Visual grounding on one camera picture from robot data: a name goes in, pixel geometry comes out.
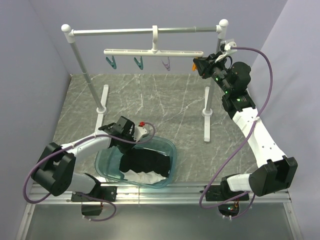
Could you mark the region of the orange clothespin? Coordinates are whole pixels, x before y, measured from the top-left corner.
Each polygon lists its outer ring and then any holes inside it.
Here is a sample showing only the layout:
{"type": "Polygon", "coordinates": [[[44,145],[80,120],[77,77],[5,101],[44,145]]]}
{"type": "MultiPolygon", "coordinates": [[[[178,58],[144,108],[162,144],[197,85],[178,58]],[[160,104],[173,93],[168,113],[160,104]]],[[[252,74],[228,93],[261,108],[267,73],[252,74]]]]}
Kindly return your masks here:
{"type": "Polygon", "coordinates": [[[192,64],[192,71],[194,72],[197,69],[197,66],[193,63],[192,64]]]}

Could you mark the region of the black underwear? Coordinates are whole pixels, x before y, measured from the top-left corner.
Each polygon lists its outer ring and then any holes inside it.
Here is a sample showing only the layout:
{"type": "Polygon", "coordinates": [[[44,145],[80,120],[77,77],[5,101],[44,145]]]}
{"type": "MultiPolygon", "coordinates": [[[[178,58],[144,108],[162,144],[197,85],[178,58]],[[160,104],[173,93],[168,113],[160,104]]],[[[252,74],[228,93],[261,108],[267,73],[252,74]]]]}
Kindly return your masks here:
{"type": "Polygon", "coordinates": [[[129,170],[136,173],[154,171],[163,177],[168,177],[171,160],[169,156],[154,150],[132,148],[121,157],[119,170],[124,173],[129,170]]]}

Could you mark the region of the white plastic clip hanger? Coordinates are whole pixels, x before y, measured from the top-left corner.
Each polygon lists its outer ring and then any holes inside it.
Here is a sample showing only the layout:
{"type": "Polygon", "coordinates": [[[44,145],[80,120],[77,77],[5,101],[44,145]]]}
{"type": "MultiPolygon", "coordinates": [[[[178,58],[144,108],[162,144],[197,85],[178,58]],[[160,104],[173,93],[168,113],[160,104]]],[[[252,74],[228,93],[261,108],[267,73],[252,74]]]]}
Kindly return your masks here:
{"type": "Polygon", "coordinates": [[[152,26],[152,48],[151,49],[110,49],[106,48],[103,53],[112,56],[141,56],[141,57],[190,57],[197,58],[204,55],[203,51],[192,50],[160,50],[158,49],[159,29],[157,25],[152,26]]]}

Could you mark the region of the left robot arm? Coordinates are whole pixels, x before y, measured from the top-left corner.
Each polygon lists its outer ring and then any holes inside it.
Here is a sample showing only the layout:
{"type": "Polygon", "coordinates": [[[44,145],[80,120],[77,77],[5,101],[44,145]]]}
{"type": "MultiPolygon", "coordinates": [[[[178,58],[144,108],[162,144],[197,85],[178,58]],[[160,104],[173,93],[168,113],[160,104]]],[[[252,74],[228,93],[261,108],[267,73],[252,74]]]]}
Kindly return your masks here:
{"type": "Polygon", "coordinates": [[[122,116],[77,141],[62,145],[52,142],[45,147],[30,177],[53,196],[72,191],[96,201],[101,195],[100,182],[89,174],[75,173],[76,163],[112,147],[125,153],[147,133],[144,127],[122,116]]]}

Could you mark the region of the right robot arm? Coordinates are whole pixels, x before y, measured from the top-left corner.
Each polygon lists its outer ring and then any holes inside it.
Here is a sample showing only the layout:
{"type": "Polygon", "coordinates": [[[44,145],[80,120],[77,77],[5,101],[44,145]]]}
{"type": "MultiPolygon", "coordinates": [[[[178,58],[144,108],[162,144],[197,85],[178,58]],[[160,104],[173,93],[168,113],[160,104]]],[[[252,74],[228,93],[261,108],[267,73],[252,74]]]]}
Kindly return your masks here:
{"type": "Polygon", "coordinates": [[[239,195],[248,200],[248,192],[261,197],[286,190],[292,184],[298,163],[277,146],[258,115],[258,109],[247,91],[251,67],[239,61],[226,67],[226,61],[227,58],[219,52],[195,58],[193,63],[200,77],[212,78],[224,92],[221,99],[223,108],[248,139],[257,170],[225,176],[220,185],[211,186],[205,196],[215,194],[214,200],[225,201],[239,195]]]}

